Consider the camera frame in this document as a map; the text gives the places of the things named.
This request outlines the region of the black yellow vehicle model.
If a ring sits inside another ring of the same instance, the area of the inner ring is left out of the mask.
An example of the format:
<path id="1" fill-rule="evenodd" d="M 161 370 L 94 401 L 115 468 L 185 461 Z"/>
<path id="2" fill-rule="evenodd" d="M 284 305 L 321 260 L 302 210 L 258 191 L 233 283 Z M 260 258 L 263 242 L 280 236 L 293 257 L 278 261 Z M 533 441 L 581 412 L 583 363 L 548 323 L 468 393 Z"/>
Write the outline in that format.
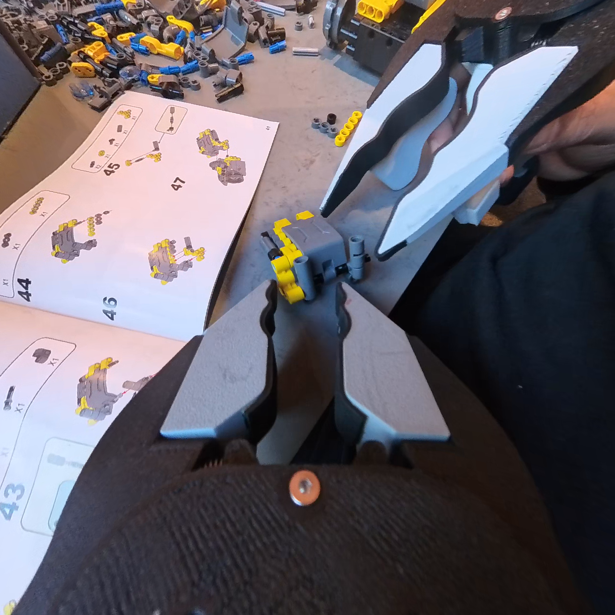
<path id="1" fill-rule="evenodd" d="M 327 1 L 322 31 L 331 49 L 383 74 L 410 34 L 442 1 Z"/>

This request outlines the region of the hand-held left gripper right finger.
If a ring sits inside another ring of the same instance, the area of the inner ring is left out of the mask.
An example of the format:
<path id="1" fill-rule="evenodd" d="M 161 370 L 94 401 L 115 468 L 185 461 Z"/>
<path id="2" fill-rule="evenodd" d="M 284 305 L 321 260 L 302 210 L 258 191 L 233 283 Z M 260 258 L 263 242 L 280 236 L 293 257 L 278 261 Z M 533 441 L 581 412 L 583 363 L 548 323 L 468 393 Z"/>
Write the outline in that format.
<path id="1" fill-rule="evenodd" d="M 334 419 L 346 443 L 445 442 L 450 431 L 404 331 L 349 284 L 336 288 Z"/>

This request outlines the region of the dark blue cardboard box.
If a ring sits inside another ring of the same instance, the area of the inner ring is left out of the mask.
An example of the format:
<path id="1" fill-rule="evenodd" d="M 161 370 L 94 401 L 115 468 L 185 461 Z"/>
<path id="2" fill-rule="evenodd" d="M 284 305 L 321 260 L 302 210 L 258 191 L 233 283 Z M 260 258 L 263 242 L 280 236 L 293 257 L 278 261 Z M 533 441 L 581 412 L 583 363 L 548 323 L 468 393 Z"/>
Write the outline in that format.
<path id="1" fill-rule="evenodd" d="M 40 88 L 40 81 L 1 34 L 1 140 Z"/>

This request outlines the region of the pile of small brick pieces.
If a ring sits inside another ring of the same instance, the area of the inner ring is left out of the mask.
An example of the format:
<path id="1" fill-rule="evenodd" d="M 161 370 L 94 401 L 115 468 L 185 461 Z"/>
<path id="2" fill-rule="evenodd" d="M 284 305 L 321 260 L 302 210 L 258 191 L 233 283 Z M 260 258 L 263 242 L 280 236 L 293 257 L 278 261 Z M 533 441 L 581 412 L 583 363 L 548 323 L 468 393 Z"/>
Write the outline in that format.
<path id="1" fill-rule="evenodd" d="M 311 11 L 317 1 L 238 1 L 247 40 L 234 58 L 203 57 L 205 38 L 220 28 L 231 1 L 1 1 L 1 33 L 17 46 L 43 85 L 66 75 L 72 96 L 101 112 L 126 90 L 143 88 L 170 100 L 209 81 L 217 103 L 244 91 L 242 68 L 253 48 L 287 50 L 277 17 Z"/>

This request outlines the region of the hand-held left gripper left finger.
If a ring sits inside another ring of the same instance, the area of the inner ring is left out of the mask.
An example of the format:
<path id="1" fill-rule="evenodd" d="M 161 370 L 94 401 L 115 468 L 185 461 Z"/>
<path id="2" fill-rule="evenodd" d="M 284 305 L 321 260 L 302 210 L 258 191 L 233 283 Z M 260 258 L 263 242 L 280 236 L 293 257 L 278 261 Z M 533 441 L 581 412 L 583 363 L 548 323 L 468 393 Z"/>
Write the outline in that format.
<path id="1" fill-rule="evenodd" d="M 277 413 L 276 305 L 276 283 L 264 281 L 205 330 L 160 428 L 163 437 L 262 440 Z"/>

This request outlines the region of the yellow five-hole beam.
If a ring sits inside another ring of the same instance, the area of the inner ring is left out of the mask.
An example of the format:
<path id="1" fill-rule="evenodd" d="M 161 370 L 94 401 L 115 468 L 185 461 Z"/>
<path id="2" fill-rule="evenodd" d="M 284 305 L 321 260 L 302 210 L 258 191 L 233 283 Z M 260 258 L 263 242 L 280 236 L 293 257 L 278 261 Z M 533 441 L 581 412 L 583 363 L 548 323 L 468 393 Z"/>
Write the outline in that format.
<path id="1" fill-rule="evenodd" d="M 339 129 L 334 137 L 334 143 L 337 147 L 342 147 L 350 139 L 353 132 L 358 127 L 363 114 L 360 111 L 353 111 L 346 123 Z"/>

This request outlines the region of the grey yellow brick assembly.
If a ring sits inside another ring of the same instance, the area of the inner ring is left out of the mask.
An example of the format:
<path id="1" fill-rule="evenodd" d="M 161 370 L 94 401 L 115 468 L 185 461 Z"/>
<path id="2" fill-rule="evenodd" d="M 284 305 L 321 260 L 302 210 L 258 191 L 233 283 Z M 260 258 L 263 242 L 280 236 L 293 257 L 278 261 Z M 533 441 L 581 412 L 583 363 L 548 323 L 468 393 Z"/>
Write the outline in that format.
<path id="1" fill-rule="evenodd" d="M 370 261 L 362 235 L 345 242 L 331 224 L 310 211 L 297 213 L 295 221 L 277 220 L 270 233 L 261 233 L 260 244 L 289 304 L 314 300 L 324 283 L 341 275 L 350 282 L 361 281 Z"/>

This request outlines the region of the instruction booklet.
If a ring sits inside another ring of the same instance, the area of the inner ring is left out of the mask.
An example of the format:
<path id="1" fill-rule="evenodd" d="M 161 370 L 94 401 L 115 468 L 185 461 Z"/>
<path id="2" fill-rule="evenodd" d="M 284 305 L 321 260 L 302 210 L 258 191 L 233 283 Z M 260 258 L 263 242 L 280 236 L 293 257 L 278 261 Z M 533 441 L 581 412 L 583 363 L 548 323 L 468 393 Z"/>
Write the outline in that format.
<path id="1" fill-rule="evenodd" d="M 83 466 L 202 333 L 278 123 L 126 94 L 1 214 L 1 612 Z"/>

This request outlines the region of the person's right hand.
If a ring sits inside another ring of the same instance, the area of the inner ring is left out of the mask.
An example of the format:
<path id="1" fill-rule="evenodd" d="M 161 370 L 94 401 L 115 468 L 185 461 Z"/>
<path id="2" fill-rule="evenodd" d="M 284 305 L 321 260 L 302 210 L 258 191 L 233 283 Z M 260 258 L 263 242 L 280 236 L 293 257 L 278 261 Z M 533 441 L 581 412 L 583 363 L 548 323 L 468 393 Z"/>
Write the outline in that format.
<path id="1" fill-rule="evenodd" d="M 539 159 L 538 177 L 574 181 L 614 164 L 614 82 L 543 127 L 524 147 Z"/>

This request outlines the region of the person's dark clothed body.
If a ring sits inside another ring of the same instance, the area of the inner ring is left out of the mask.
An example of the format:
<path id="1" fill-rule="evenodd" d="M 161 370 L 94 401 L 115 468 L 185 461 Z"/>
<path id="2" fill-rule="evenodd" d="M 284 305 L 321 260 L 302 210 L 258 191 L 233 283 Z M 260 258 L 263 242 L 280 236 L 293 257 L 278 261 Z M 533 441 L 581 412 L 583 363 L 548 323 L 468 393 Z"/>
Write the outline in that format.
<path id="1" fill-rule="evenodd" d="M 614 614 L 614 169 L 539 184 L 548 201 L 500 227 L 450 222 L 392 317 L 506 431 Z"/>

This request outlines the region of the grey curved panel piece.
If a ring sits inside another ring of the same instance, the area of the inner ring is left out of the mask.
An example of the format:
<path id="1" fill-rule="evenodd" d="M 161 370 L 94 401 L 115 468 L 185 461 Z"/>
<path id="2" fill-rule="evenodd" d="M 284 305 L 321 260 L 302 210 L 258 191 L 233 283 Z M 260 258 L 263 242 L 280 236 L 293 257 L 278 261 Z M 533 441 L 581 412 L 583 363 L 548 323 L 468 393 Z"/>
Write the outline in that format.
<path id="1" fill-rule="evenodd" d="M 247 40 L 248 24 L 238 1 L 231 1 L 225 8 L 220 28 L 205 38 L 201 45 L 203 57 L 231 59 L 239 55 Z"/>

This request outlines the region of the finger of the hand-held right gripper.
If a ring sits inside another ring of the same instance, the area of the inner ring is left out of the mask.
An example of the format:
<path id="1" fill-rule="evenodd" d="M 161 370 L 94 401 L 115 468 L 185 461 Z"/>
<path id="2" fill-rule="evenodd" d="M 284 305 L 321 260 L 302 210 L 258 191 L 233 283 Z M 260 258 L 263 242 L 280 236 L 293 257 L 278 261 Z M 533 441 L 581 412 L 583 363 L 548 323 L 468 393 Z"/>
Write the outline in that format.
<path id="1" fill-rule="evenodd" d="M 320 212 L 330 215 L 369 171 L 390 189 L 415 177 L 429 134 L 451 110 L 446 44 L 423 43 L 366 109 L 327 190 Z"/>
<path id="2" fill-rule="evenodd" d="M 375 248 L 378 260 L 390 258 L 498 179 L 509 164 L 506 140 L 578 50 L 576 45 L 534 47 L 485 76 L 465 127 L 396 203 Z"/>

